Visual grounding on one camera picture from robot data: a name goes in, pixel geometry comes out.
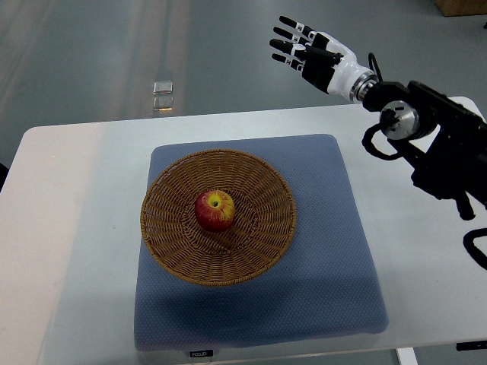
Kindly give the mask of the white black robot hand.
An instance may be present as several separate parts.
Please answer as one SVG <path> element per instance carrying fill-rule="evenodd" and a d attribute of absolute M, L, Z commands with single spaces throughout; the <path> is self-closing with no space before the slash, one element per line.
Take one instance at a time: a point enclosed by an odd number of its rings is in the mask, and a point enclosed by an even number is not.
<path fill-rule="evenodd" d="M 280 16 L 279 21 L 286 28 L 273 28 L 279 38 L 269 41 L 277 51 L 272 59 L 299 72 L 316 89 L 360 103 L 379 82 L 375 72 L 359 65 L 353 51 L 329 34 L 286 16 Z"/>

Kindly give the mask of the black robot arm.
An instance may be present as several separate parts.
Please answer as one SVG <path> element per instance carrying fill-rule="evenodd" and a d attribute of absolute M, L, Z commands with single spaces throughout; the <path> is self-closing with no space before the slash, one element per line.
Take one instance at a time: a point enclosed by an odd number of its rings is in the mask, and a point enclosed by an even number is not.
<path fill-rule="evenodd" d="M 414 186 L 454 200 L 460 217 L 472 220 L 470 199 L 486 203 L 485 121 L 417 81 L 380 79 L 360 96 L 366 110 L 380 114 L 364 133 L 364 149 L 381 160 L 406 160 Z"/>

